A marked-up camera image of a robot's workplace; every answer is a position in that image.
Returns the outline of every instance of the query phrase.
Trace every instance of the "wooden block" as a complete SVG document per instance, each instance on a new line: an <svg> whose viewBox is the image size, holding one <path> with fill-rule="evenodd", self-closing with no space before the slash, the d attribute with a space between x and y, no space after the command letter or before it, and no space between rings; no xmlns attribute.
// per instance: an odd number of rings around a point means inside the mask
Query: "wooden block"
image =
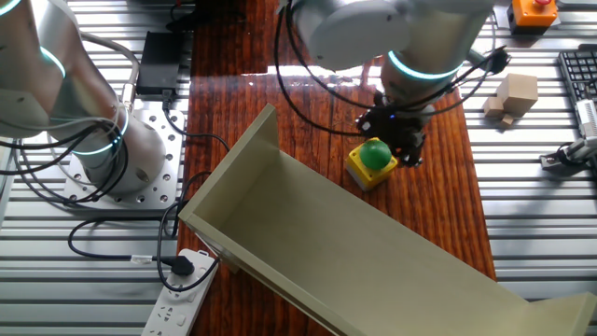
<svg viewBox="0 0 597 336"><path fill-rule="evenodd" d="M283 153L277 134L268 105L180 218L335 334L584 334L592 294L529 303Z"/></svg>
<svg viewBox="0 0 597 336"><path fill-rule="evenodd" d="M513 122L514 122L514 118L512 118L512 116L510 116L509 114L506 114L502 118L502 122L500 122L500 126L502 126L504 128L508 128L508 127L512 126Z"/></svg>
<svg viewBox="0 0 597 336"><path fill-rule="evenodd" d="M497 88L497 96L502 100L506 113L520 118L539 100L537 77L508 74Z"/></svg>
<svg viewBox="0 0 597 336"><path fill-rule="evenodd" d="M499 118L504 115L504 104L498 97L489 97L483 105L485 118Z"/></svg>

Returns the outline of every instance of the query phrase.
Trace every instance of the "wooden table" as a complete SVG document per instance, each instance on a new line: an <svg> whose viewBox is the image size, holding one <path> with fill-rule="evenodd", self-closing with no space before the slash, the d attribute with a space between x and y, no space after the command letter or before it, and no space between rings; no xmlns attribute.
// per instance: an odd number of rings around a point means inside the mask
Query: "wooden table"
<svg viewBox="0 0 597 336"><path fill-rule="evenodd" d="M216 133L233 145L263 106L271 103L278 108L283 151L494 279L462 108L434 117L427 126L423 166L399 169L388 182L369 193L362 192L344 168L344 159L362 140L314 130L293 115L280 93L272 57L277 3L247 1L240 8L247 15L246 24L217 25L196 32L188 130ZM354 119L364 111L315 87L290 57L285 38L281 62L291 96L307 116L327 127L354 131ZM369 92L345 78L331 77L326 81L337 84L340 93L354 100L372 103ZM446 96L438 107L457 101L457 94ZM189 140L186 178L213 170L225 155L225 149L217 142ZM178 242L179 248L206 249L185 225ZM358 248L358 242L354 242L354 248ZM192 334L285 336L329 332L248 274L234 274L221 267Z"/></svg>

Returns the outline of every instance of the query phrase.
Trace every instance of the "yellow block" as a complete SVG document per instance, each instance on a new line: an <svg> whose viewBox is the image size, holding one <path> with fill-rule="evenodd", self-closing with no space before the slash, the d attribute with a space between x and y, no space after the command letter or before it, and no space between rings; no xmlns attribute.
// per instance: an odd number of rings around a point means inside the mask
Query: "yellow block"
<svg viewBox="0 0 597 336"><path fill-rule="evenodd" d="M398 166L398 161L396 158L392 157L390 163L388 163L388 165L386 165L383 169L369 169L361 161L360 153L361 147L363 145L364 144L361 144L361 146L353 149L353 151L351 151L351 153L348 155L348 158L346 158L346 170L351 174L358 186L363 191L369 191L390 177L392 171Z"/></svg>

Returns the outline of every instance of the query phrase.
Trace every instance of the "metal mounting plate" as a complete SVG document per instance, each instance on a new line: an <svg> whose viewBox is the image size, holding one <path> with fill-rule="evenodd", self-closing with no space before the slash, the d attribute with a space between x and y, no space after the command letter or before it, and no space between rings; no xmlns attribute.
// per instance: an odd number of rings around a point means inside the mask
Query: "metal mounting plate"
<svg viewBox="0 0 597 336"><path fill-rule="evenodd" d="M94 203L94 207L114 210L165 209L176 199L183 136L172 129L163 113L149 110L135 110L132 113L138 120L145 122L158 132L166 146L168 159L165 160L160 174L147 187L128 195L105 195ZM174 110L170 115L174 124L178 128L184 129L185 116L180 111ZM72 176L80 176L80 180L83 182L89 182L83 171L83 166L76 156L71 159L69 173ZM67 179L64 186L64 197L71 198L75 195L77 199L81 199L94 190L94 187L84 186Z"/></svg>

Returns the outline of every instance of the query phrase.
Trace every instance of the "power strip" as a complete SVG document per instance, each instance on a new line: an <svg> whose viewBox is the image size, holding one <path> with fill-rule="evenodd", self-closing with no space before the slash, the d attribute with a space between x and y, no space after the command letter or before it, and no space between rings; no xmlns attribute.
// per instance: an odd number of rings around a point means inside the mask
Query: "power strip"
<svg viewBox="0 0 597 336"><path fill-rule="evenodd" d="M195 266L195 272L189 276L178 276L170 273L168 283L173 287L192 285L214 263L214 259L204 251L195 252L184 249L178 255L187 257ZM217 271L217 266L200 285L185 292L172 292L165 287L161 291L141 335L188 336L205 299L207 289L212 284L215 271Z"/></svg>

